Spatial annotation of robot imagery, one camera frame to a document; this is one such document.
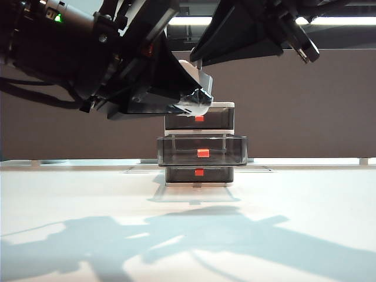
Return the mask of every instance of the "cable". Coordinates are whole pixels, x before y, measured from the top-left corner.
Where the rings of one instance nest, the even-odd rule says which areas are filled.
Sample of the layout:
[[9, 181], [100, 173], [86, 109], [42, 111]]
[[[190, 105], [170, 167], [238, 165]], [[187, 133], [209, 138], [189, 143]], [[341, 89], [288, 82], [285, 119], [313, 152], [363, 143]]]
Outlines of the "cable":
[[297, 10], [302, 16], [321, 16], [332, 10], [342, 8], [350, 2], [351, 0], [336, 0], [319, 6], [298, 6]]
[[51, 86], [52, 83], [43, 82], [43, 81], [29, 81], [29, 80], [18, 80], [18, 79], [11, 79], [11, 78], [2, 78], [0, 80], [4, 82], [8, 82], [11, 84], [19, 84], [19, 85], [34, 85], [34, 86]]
[[74, 101], [60, 100], [54, 96], [14, 86], [9, 82], [5, 82], [4, 80], [0, 79], [0, 91], [3, 91], [14, 97], [29, 100], [36, 103], [41, 103], [44, 105], [53, 106], [56, 108], [79, 109], [82, 106], [81, 97], [68, 84], [60, 86], [68, 91], [68, 94], [72, 97]]

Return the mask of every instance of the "fluorescent light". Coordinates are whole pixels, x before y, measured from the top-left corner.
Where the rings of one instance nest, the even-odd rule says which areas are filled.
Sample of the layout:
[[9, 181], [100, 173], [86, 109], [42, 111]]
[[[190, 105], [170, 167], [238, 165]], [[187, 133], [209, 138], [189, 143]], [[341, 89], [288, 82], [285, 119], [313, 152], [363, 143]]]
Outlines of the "fluorescent light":
[[[172, 18], [170, 25], [209, 25], [211, 23], [210, 16], [178, 16]], [[298, 25], [306, 25], [308, 21], [303, 17], [297, 18]], [[321, 16], [315, 18], [311, 25], [376, 25], [375, 16]]]
[[[304, 18], [297, 18], [296, 23], [306, 25], [308, 21]], [[374, 16], [320, 16], [315, 18], [311, 25], [376, 25], [376, 17]]]
[[308, 24], [309, 24], [309, 22], [308, 22], [305, 18], [303, 18], [302, 16], [299, 17], [299, 18], [297, 18], [297, 19], [295, 20], [295, 22], [296, 22], [298, 25], [308, 25]]
[[209, 25], [211, 21], [211, 16], [177, 16], [169, 25]]

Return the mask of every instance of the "plastic drawer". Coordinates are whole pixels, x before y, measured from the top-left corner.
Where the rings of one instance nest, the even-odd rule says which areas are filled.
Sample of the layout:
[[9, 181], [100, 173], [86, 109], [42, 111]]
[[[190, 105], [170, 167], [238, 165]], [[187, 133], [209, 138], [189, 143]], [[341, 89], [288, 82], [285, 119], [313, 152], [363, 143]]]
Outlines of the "plastic drawer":
[[158, 138], [159, 166], [241, 166], [247, 164], [244, 136], [166, 136]]
[[204, 116], [166, 115], [166, 130], [234, 129], [234, 108], [213, 107]]
[[230, 183], [234, 181], [233, 167], [168, 167], [168, 183]]

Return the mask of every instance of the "gray wall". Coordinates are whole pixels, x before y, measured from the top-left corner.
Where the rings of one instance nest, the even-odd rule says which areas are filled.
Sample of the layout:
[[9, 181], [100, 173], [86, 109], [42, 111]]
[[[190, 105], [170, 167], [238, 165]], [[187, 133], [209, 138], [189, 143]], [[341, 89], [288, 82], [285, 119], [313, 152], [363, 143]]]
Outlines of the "gray wall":
[[[236, 132], [250, 137], [252, 157], [376, 156], [375, 70], [376, 50], [322, 50], [311, 65], [287, 51], [205, 68], [216, 100], [236, 103]], [[113, 122], [1, 95], [9, 159], [150, 158], [162, 134], [162, 118]]]

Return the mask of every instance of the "white tabletop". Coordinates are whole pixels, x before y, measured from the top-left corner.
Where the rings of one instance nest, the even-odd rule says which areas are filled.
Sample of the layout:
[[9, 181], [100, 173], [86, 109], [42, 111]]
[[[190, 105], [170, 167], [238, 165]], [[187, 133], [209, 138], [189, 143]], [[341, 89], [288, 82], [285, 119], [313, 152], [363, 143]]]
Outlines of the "white tabletop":
[[376, 166], [250, 169], [3, 166], [2, 281], [376, 281]]

